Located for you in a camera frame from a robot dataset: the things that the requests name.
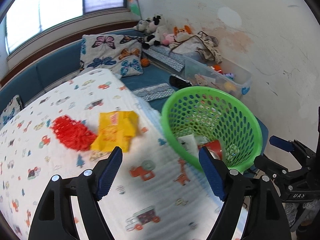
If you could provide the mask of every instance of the yellow snack bag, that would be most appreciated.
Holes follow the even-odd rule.
[[[92,143],[91,149],[110,152],[119,146],[123,152],[127,152],[137,129],[138,115],[134,111],[100,113],[98,137]]]

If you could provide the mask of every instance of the metal screw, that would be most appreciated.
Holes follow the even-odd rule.
[[[59,175],[54,175],[51,178],[52,181],[57,181],[58,179],[60,179]]]
[[[235,169],[231,169],[231,170],[230,170],[230,174],[233,175],[233,176],[238,175],[238,173],[239,173],[239,172],[238,172],[237,170],[235,170]]]
[[[92,170],[85,170],[84,172],[83,172],[83,175],[84,176],[90,176],[92,174]]]
[[[269,178],[267,175],[263,175],[263,176],[262,176],[262,180],[264,180],[264,181],[269,181],[270,178]]]

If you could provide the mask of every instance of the clear plastic container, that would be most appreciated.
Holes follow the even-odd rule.
[[[249,92],[252,84],[251,73],[233,62],[223,58],[220,64],[223,73],[234,74],[235,77],[231,80],[208,67],[216,63],[202,60],[198,52],[184,54],[184,57],[186,58],[184,79],[190,80],[194,86],[217,88],[238,99]]]

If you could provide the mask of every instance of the blue butterfly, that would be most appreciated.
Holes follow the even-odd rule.
[[[165,145],[167,142],[161,138],[158,139],[158,142],[159,142],[159,145],[162,146],[162,145]]]
[[[8,116],[3,116],[3,125],[5,125],[14,117],[14,111],[15,109],[13,108],[11,114],[9,114]]]
[[[115,60],[112,60],[112,57],[106,57],[106,58],[95,58],[91,64],[88,65],[88,67],[97,67],[99,65],[107,65],[112,66],[116,64],[117,62]]]
[[[125,60],[124,62],[121,63],[121,66],[122,66],[121,68],[122,76],[125,76],[128,73],[130,67],[134,68],[134,70],[138,72],[141,72],[141,73],[143,72],[141,65],[136,59],[134,59],[132,62]]]
[[[81,53],[86,54],[85,38],[82,38],[82,41],[81,41]]]

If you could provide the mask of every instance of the perforated basket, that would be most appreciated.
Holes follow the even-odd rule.
[[[181,146],[178,137],[194,134],[222,140],[223,161],[239,172],[250,168],[261,153],[257,119],[242,102],[221,90],[197,86],[175,92],[163,106],[161,124],[170,146],[201,171],[198,158]]]

